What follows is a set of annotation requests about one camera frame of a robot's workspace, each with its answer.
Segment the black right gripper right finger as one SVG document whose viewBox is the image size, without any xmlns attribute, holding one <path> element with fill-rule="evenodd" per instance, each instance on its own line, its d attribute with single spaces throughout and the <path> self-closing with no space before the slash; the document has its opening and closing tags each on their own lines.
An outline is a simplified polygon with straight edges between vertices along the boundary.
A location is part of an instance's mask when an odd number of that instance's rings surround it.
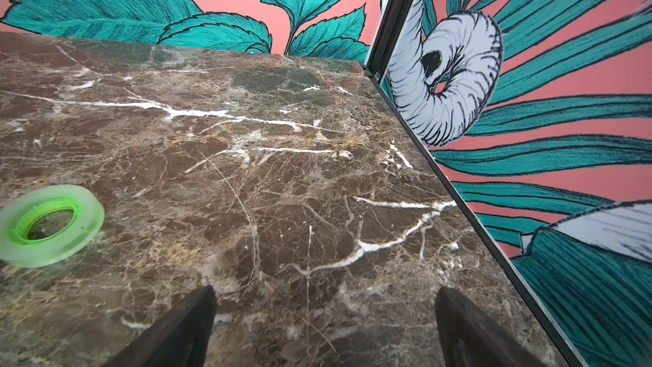
<svg viewBox="0 0 652 367">
<path fill-rule="evenodd" d="M 462 292 L 442 287 L 436 295 L 436 323 L 447 366 L 542 366 L 499 324 Z"/>
</svg>

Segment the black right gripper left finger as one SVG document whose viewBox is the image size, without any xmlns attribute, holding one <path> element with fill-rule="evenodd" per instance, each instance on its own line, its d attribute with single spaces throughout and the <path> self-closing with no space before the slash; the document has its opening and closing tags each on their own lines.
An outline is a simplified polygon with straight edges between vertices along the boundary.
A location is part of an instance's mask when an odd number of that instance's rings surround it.
<svg viewBox="0 0 652 367">
<path fill-rule="evenodd" d="M 192 291 L 106 366 L 202 366 L 217 311 L 210 285 Z"/>
</svg>

